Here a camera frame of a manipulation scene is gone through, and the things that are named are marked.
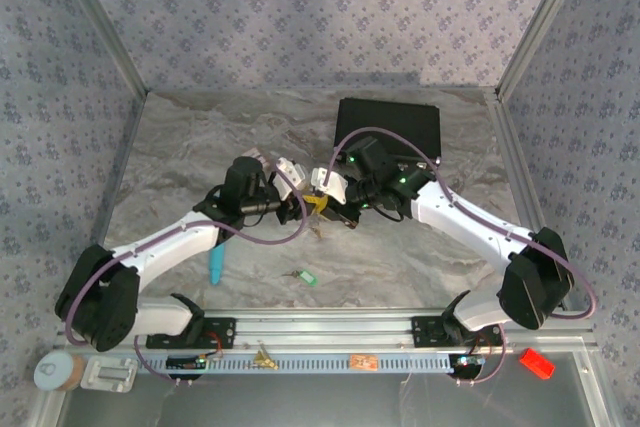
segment red object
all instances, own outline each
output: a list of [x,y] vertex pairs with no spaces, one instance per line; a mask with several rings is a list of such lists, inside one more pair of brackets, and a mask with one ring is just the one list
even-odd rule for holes
[[524,351],[520,357],[520,363],[543,380],[550,379],[553,371],[556,370],[556,366],[549,359],[546,359],[533,349]]

